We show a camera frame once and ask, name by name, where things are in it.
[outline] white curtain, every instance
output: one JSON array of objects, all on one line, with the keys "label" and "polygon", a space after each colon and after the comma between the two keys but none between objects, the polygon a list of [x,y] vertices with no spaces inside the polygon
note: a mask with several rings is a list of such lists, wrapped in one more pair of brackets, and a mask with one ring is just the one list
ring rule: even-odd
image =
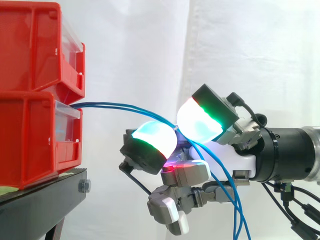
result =
[{"label": "white curtain", "polygon": [[[133,104],[175,121],[182,76],[188,0],[58,0],[86,46],[84,101]],[[118,166],[126,129],[150,119],[107,109],[83,110],[81,168],[91,192],[66,216],[61,240],[163,240],[148,196]],[[132,173],[146,187],[160,175]]]},{"label": "white curtain", "polygon": [[[256,113],[268,117],[269,127],[320,125],[319,1],[191,0],[188,21],[178,107],[206,83],[220,96],[239,94]],[[315,182],[294,184],[320,193]],[[238,190],[252,239],[300,239],[261,184]],[[310,198],[296,197],[320,208]],[[319,229],[300,207],[291,205]],[[187,217],[190,233],[184,240],[232,239],[231,205],[209,203]],[[240,239],[247,239],[245,230]]]}]

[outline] robotic hand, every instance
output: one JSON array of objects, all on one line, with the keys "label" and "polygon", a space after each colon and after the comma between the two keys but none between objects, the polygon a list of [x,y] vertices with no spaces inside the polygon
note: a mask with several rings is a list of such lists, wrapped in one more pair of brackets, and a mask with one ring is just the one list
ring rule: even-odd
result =
[{"label": "robotic hand", "polygon": [[[187,108],[185,105],[191,108],[194,106],[193,102],[190,104],[193,100],[205,109],[207,115],[201,116],[203,112],[200,111],[195,114],[184,113]],[[273,186],[275,192],[281,193],[285,208],[289,207],[290,201],[295,200],[294,189],[297,188],[291,186],[291,182],[305,180],[320,183],[320,127],[266,128],[266,116],[254,114],[237,94],[231,93],[227,98],[220,98],[206,85],[192,95],[191,101],[188,100],[179,110],[181,112],[178,112],[180,130],[175,131],[175,148],[169,150],[169,153],[158,151],[161,147],[157,150],[156,142],[145,142],[146,135],[141,133],[146,125],[137,131],[127,130],[124,146],[120,150],[125,160],[119,168],[140,185],[131,175],[133,169],[151,174],[161,170],[163,186],[149,192],[147,206],[150,215],[158,223],[166,225],[172,234],[177,236],[189,231],[186,215],[192,208],[203,207],[208,202],[230,201],[211,177],[211,171],[235,199],[223,170],[204,151],[201,154],[205,161],[199,160],[196,149],[188,139],[205,142],[223,162],[236,186],[249,185],[250,181]],[[239,118],[235,107],[244,107],[252,118]],[[183,116],[193,121],[186,124],[182,121]],[[199,184],[203,184],[202,187],[194,187]],[[306,215],[320,224],[320,212],[314,208],[309,212]],[[317,239],[318,231],[312,231],[309,226],[295,219],[294,214],[291,217],[292,229],[302,239]]]}]

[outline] plastic drawer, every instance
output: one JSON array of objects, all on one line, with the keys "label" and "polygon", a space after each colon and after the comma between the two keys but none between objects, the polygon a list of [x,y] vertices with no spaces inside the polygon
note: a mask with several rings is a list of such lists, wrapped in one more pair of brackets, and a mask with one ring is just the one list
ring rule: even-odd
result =
[{"label": "plastic drawer", "polygon": [[0,186],[24,189],[81,164],[82,112],[49,92],[0,92]]},{"label": "plastic drawer", "polygon": [[85,46],[55,2],[0,1],[0,91],[85,96]]}]

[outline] black cylindrical motor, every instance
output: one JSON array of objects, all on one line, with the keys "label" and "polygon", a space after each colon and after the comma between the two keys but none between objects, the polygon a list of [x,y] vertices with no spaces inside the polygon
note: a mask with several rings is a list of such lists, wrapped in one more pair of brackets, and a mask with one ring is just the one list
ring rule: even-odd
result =
[{"label": "black cylindrical motor", "polygon": [[251,180],[320,181],[320,128],[262,128],[261,135],[246,151],[256,156]]}]

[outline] metal bolt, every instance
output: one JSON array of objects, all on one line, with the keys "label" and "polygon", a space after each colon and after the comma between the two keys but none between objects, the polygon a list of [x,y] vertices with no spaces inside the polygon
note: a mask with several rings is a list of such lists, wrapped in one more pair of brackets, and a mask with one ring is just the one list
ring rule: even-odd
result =
[{"label": "metal bolt", "polygon": [[79,182],[79,192],[80,193],[89,193],[91,190],[91,180],[82,179]]}]

